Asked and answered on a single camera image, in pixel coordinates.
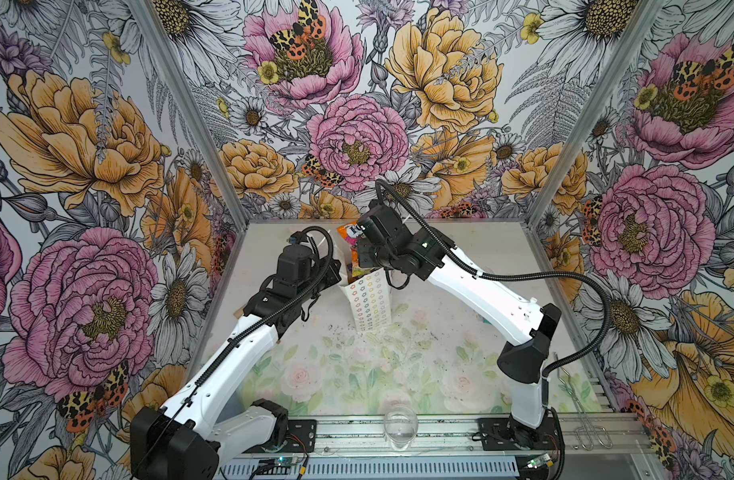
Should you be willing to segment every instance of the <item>metal corner post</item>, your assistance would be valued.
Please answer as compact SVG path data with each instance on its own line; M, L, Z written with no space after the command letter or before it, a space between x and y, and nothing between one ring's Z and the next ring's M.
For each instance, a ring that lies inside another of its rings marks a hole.
M599 81L596 82L596 86L591 91L591 96L583 105L583 110L580 112L575 127L570 132L569 138L564 142L564 148L559 154L556 166L548 175L545 185L530 209L527 219L527 225L530 228L537 225L540 216L554 198L559 187L561 187L562 180L564 180L575 158L580 153L588 132L591 131L593 124L601 115L605 100L611 95L612 88L615 87L622 72L628 67L633 54L641 48L640 45L645 33L655 23L658 12L664 3L665 0L640 0L639 5L636 6L636 10L631 15L628 28L621 35L609 64L599 76Z
M140 32L154 57L156 68L172 96L180 108L180 113L188 123L196 145L202 151L209 171L212 172L215 182L223 194L228 212L239 228L242 235L247 228L248 217L242 208L242 203L234 193L233 185L228 178L226 169L218 158L215 141L207 129L207 125L199 111L199 106L186 79L186 74L180 69L178 58L170 45L167 33L159 20L156 8L150 0L134 0L128 2L132 16L140 26Z

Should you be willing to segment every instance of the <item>floral table surface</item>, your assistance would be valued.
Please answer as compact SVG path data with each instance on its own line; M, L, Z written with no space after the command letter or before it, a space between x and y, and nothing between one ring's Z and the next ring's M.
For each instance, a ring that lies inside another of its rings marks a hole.
M253 233L253 228L260 231ZM500 247L501 251L494 251L487 240L493 236L488 230L479 232L471 229L479 227L447 224L444 228L467 253L482 260L488 255L492 268L508 273L513 271L511 264L536 269L529 264L534 262L529 248L522 247L529 256L525 257L515 246L519 235L524 242L518 226L480 227L498 229L497 237L507 245ZM251 226L228 287L229 291L241 294L228 294L222 300L225 305L218 315L218 324L212 328L207 355L217 349L236 321L230 313L223 312L231 304L243 305L238 303L246 302L241 297L251 295L257 288L251 279L265 278L264 269L276 266L266 256L275 257L281 251L282 239L289 236L287 230L283 226ZM510 287L526 298L550 301L545 283L516 283ZM423 414L510 410L510 379L496 365L505 338L492 325L451 294L417 279L404 290L392 291L391 307L390 326L358 332L343 293L336 288L326 290L313 307L312 318L293 323L276 348L254 366L238 390L242 404L247 406L266 398L288 408L294 416L381 414L398 403ZM551 345L551 358L554 352L565 356L575 350L560 323ZM567 369L573 375L573 386L583 408L601 410L582 366L576 362ZM575 410L555 375L550 385L550 404L560 411Z

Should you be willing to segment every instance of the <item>clear plastic cup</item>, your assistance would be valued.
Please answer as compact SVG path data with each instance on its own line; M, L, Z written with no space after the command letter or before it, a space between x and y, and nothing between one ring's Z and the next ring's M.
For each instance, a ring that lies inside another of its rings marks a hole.
M418 435L418 416L405 405L396 405L385 414L383 428L393 450L406 450Z

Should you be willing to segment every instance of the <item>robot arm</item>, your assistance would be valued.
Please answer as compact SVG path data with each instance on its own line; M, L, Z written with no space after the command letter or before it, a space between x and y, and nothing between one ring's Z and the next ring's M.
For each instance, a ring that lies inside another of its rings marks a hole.
M372 208L358 225L364 232L356 245L361 266L383 266L427 280L465 302L505 336L506 346L497 364L514 380L510 431L505 435L528 446L545 417L547 382L540 371L559 310L551 304L541 308L535 299L527 300L500 282L467 273L446 257L428 232L412 235L388 206ZM434 232L454 255L480 271L452 240ZM252 366L302 314L302 302L259 328L258 322L299 298L298 292L312 282L312 270L319 268L321 259L315 259L311 249L300 244L286 246L279 256L273 288L266 288L268 280L264 282L229 339L193 377L206 380L191 380L159 411L144 408L138 413L132 421L130 443L132 471L138 478L207 480L218 466L252 446L283 444L287 413L273 402L258 400L240 416L217 425L216 421ZM339 282L338 271L339 262L334 260L321 283L314 286L314 298Z

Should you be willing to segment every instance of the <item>wall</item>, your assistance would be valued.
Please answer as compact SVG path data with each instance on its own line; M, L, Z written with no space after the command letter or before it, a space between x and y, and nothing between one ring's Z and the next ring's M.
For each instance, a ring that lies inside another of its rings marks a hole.
M555 198L536 232L611 294L598 360L671 476L734 478L734 67L704 69L734 61L734 2L670 2L665 26L588 132L582 206ZM595 335L598 296L563 288Z
M125 8L0 1L0 478L130 476L236 239Z
M429 218L525 218L637 0L317 0L297 45L307 1L154 5L250 217L355 218L380 177Z

